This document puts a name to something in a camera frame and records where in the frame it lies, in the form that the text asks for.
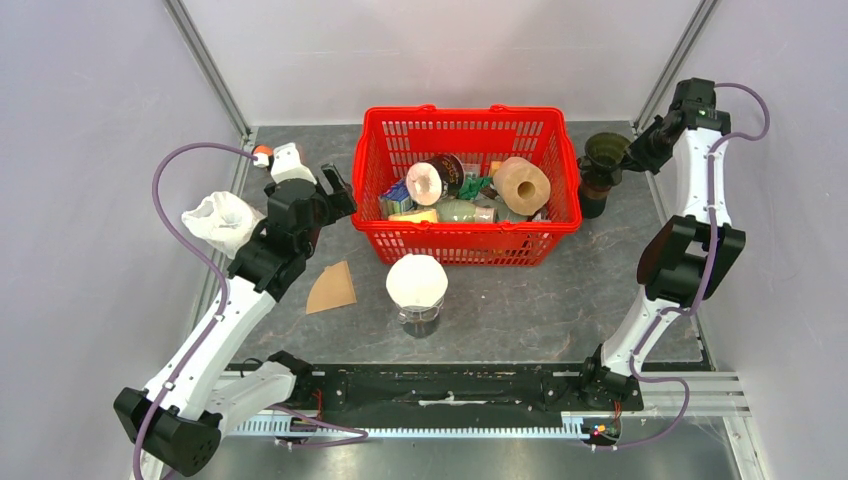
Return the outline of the brown paper coffee filter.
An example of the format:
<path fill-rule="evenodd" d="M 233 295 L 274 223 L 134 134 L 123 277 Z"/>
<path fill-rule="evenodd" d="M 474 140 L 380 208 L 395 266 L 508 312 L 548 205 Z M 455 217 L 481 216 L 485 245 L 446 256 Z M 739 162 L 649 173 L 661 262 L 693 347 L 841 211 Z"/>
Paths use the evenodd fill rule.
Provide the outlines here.
<path fill-rule="evenodd" d="M 313 284 L 305 307 L 307 315 L 357 303 L 349 264 L 341 261 L 326 267 Z"/>

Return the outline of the dark green glass dripper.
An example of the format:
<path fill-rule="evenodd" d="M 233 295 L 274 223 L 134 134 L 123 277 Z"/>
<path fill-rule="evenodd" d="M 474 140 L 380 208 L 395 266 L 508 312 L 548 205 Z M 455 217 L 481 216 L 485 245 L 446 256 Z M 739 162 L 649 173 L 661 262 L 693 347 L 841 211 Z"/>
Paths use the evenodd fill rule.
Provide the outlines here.
<path fill-rule="evenodd" d="M 582 182 L 595 189 L 609 189 L 620 184 L 621 163 L 631 143 L 625 136 L 612 132 L 590 136 L 584 143 L 584 154 L 578 159 Z"/>

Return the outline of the clear glass dripper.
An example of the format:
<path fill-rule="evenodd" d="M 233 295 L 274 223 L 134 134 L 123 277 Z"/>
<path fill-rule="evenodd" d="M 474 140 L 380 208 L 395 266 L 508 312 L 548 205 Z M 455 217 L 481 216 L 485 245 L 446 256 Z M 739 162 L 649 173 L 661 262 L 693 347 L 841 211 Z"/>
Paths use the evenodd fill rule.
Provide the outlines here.
<path fill-rule="evenodd" d="M 433 322 L 439 317 L 442 306 L 442 302 L 437 302 L 432 306 L 399 306 L 398 321 L 401 324 Z"/>

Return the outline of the white paper coffee filter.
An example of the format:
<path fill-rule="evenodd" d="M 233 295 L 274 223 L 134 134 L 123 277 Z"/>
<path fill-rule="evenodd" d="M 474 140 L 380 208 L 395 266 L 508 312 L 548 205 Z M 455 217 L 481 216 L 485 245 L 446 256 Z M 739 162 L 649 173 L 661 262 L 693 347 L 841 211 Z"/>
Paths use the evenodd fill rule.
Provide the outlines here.
<path fill-rule="evenodd" d="M 407 254 L 390 268 L 385 286 L 399 307 L 433 307 L 444 297 L 449 280 L 443 266 L 430 255 Z"/>

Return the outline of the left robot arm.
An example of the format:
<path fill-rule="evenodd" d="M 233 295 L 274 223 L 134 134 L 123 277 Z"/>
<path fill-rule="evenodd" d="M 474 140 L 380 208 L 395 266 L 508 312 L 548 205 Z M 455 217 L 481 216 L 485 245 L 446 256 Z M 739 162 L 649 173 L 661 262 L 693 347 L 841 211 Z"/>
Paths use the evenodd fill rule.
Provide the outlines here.
<path fill-rule="evenodd" d="M 305 272 L 321 230 L 353 215 L 357 206 L 338 169 L 327 163 L 314 174 L 295 143 L 259 145 L 246 158 L 270 173 L 265 213 L 236 194 L 216 191 L 185 211 L 180 226 L 170 227 L 189 251 L 204 241 L 229 265 L 210 264 L 218 294 L 174 356 L 143 388 L 125 388 L 114 401 L 133 444 L 135 478 L 143 477 L 145 457 L 192 476 L 245 420 L 282 401 L 296 409 L 312 399 L 305 364 L 287 354 L 226 387 L 218 379 L 247 335 Z"/>

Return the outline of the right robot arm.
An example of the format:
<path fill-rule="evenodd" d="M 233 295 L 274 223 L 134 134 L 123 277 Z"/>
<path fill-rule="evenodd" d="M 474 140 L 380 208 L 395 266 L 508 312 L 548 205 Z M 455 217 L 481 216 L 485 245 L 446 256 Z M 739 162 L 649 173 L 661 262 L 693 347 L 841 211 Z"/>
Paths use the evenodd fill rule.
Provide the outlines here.
<path fill-rule="evenodd" d="M 647 354 L 674 320 L 694 314 L 715 293 L 746 245 L 724 193 L 726 148 L 745 135 L 718 109 L 719 87 L 700 78 L 678 82 L 666 114 L 636 139 L 596 134 L 578 160 L 578 199 L 588 219 L 604 211 L 624 172 L 657 174 L 668 162 L 677 172 L 676 210 L 643 250 L 634 304 L 581 368 L 576 396 L 591 410 L 637 407 Z"/>

